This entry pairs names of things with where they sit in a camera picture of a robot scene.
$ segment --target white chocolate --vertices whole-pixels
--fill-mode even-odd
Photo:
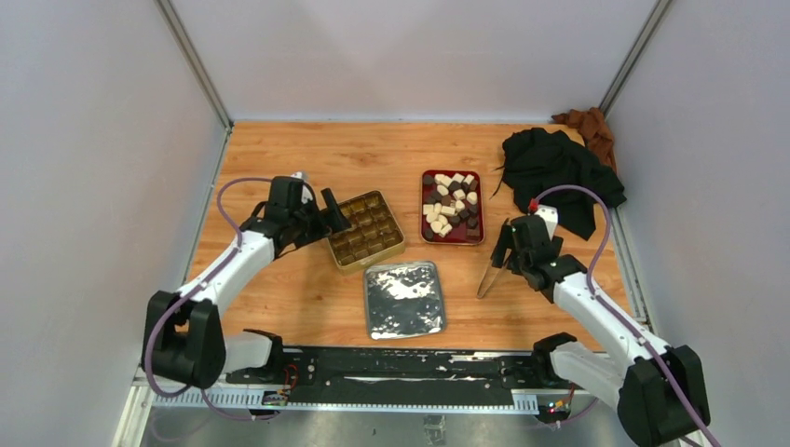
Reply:
[[[450,187],[450,183],[452,183],[452,182],[453,182],[453,179],[451,179],[450,177],[447,177],[446,175],[443,175],[442,178],[439,179],[439,184],[444,185],[445,188]]]
[[[442,229],[439,231],[439,236],[445,237],[447,236],[447,233],[450,233],[451,231],[453,231],[453,226],[448,223],[447,225],[443,226]]]

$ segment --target brown cloth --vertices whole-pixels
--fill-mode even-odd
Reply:
[[[587,149],[601,160],[601,164],[609,166],[617,172],[614,153],[615,137],[609,130],[604,114],[598,107],[593,107],[587,112],[570,109],[567,114],[553,115],[552,119],[557,124],[565,124],[570,128],[578,129]]]

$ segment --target wire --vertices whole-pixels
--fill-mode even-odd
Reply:
[[[225,191],[227,190],[227,188],[233,186],[234,184],[243,183],[243,182],[271,183],[271,179],[266,179],[263,177],[241,177],[226,183],[225,185],[223,185],[222,188],[220,188],[219,192],[217,193],[217,209],[220,211],[220,214],[223,216],[225,221],[228,222],[228,224],[230,224],[230,226],[236,232],[236,247],[234,247],[234,249],[230,251],[227,254],[227,256],[225,256],[225,258],[216,267],[214,267],[211,270],[211,272],[209,272],[209,274],[206,275],[205,278],[203,278],[202,281],[200,281],[194,288],[192,288],[192,290],[185,293],[171,307],[165,310],[165,312],[162,314],[159,320],[157,320],[157,323],[154,325],[154,328],[151,330],[151,333],[148,336],[148,344],[145,346],[145,353],[143,355],[143,370],[145,371],[145,378],[148,380],[148,385],[151,387],[151,389],[154,390],[154,392],[156,392],[159,396],[162,396],[163,398],[178,397],[182,395],[187,389],[189,389],[190,386],[189,385],[184,386],[178,391],[173,391],[173,392],[165,391],[159,386],[157,380],[154,378],[154,373],[151,369],[151,361],[154,356],[154,342],[159,336],[159,333],[162,332],[162,329],[164,328],[167,320],[170,319],[170,317],[172,317],[173,314],[178,312],[181,306],[184,305],[184,303],[186,303],[187,301],[189,301],[190,298],[203,291],[204,290],[203,284],[211,282],[211,280],[214,277],[216,277],[228,264],[230,264],[230,262],[233,260],[234,257],[236,257],[236,254],[241,249],[241,238],[242,238],[241,229],[225,211],[225,208],[223,207],[222,204],[222,197]]]
[[[695,440],[692,440],[691,438],[686,437],[686,436],[681,436],[680,440],[685,442],[686,444],[690,445],[691,447],[702,447],[702,444],[700,444],[700,443],[696,442]]]
[[[647,351],[650,353],[653,359],[656,360],[656,363],[659,365],[661,372],[667,378],[667,381],[669,381],[672,390],[677,395],[677,398],[680,399],[680,403],[683,405],[683,408],[686,409],[686,412],[694,421],[694,424],[697,426],[697,428],[700,429],[700,431],[705,435],[705,438],[707,438],[711,442],[711,444],[714,445],[714,447],[721,447],[721,443],[719,443],[719,441],[715,438],[711,430],[703,423],[700,416],[694,410],[694,407],[691,406],[691,402],[688,401],[686,394],[680,388],[680,384],[677,383],[677,379],[675,379],[674,375],[669,370],[669,367],[667,366],[666,362],[664,362],[664,360],[661,358],[661,355],[659,355],[659,352],[656,350],[656,348],[653,347],[653,345],[642,336],[638,328],[636,328],[626,317],[624,317],[620,312],[618,312],[613,305],[611,305],[606,300],[604,300],[604,298],[599,293],[597,293],[595,287],[593,286],[593,270],[595,268],[595,265],[598,264],[598,260],[601,258],[601,254],[604,252],[604,249],[606,248],[606,243],[609,241],[609,234],[611,233],[612,230],[612,216],[609,213],[609,208],[606,206],[606,204],[601,199],[601,197],[599,197],[596,193],[594,193],[590,189],[587,189],[583,186],[578,186],[576,184],[561,184],[559,186],[551,187],[543,191],[542,193],[538,194],[538,196],[535,197],[535,200],[539,203],[543,197],[551,193],[555,193],[557,191],[567,191],[567,190],[580,191],[592,197],[592,199],[594,199],[598,203],[598,205],[600,205],[601,210],[604,211],[604,216],[606,217],[606,232],[604,233],[604,238],[603,240],[601,240],[601,245],[598,247],[598,250],[595,252],[592,261],[590,261],[590,266],[587,269],[587,287],[590,289],[592,296],[595,298],[595,301],[597,301],[607,311],[609,311],[609,313],[612,314],[620,323],[622,323],[622,325],[625,326],[625,328],[636,338],[636,340],[638,340],[639,343],[641,343],[645,347],[645,349],[647,349]]]

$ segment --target metal frame edge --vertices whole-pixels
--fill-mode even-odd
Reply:
[[[233,121],[225,109],[225,105],[216,87],[212,83],[206,71],[206,67],[200,60],[198,52],[195,50],[195,46],[192,44],[192,40],[190,40],[189,34],[186,32],[184,23],[181,22],[181,18],[178,17],[178,13],[171,0],[154,0],[154,3],[159,8],[159,12],[162,13],[162,18],[165,20],[165,23],[167,23],[168,28],[170,28],[173,38],[175,38],[178,47],[184,55],[184,59],[186,59],[186,62],[192,69],[197,83],[200,84],[200,88],[202,88],[203,93],[205,93],[206,99],[209,100],[211,108],[214,109],[214,112],[217,114],[217,118],[226,129],[230,129],[233,126]]]

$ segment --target gray floor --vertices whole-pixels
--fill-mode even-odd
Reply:
[[[582,409],[587,402],[585,398],[574,403]],[[443,420],[441,417],[427,420],[424,413],[291,411],[264,422],[235,422],[212,416],[202,429],[177,441],[162,442],[150,432],[153,421],[160,437],[179,437],[205,420],[207,415],[209,412],[204,409],[155,408],[142,445],[633,446],[615,414],[601,403],[582,419],[559,430],[537,427],[535,418],[526,415],[448,414]]]

